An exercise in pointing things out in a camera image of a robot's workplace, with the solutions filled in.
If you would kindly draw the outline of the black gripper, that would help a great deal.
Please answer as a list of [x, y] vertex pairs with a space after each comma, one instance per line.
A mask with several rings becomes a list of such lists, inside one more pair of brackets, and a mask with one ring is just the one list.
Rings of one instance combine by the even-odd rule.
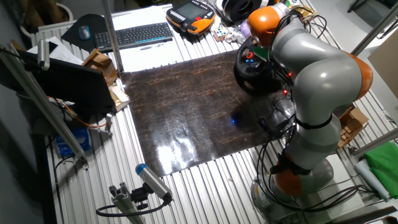
[[264, 60], [262, 62], [262, 74], [266, 78], [280, 77], [280, 71], [273, 60]]

